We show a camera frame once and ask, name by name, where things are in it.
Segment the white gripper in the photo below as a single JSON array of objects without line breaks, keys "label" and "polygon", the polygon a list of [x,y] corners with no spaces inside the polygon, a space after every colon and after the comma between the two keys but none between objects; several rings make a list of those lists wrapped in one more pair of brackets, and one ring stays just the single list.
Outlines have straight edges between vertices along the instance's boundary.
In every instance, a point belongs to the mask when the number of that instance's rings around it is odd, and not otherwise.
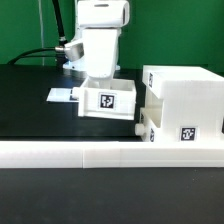
[{"label": "white gripper", "polygon": [[84,71],[91,79],[110,80],[118,61],[118,39],[130,19],[127,0],[79,0],[77,29],[64,47],[64,69]]}]

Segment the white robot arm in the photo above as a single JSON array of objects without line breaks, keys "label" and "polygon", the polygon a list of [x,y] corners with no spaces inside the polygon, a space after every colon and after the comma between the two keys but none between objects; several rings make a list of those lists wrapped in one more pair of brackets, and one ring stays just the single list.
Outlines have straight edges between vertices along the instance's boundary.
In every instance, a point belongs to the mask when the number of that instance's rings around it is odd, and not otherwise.
[{"label": "white robot arm", "polygon": [[79,38],[64,47],[71,63],[83,58],[91,79],[110,80],[118,60],[118,39],[130,19],[127,0],[80,0],[77,4]]}]

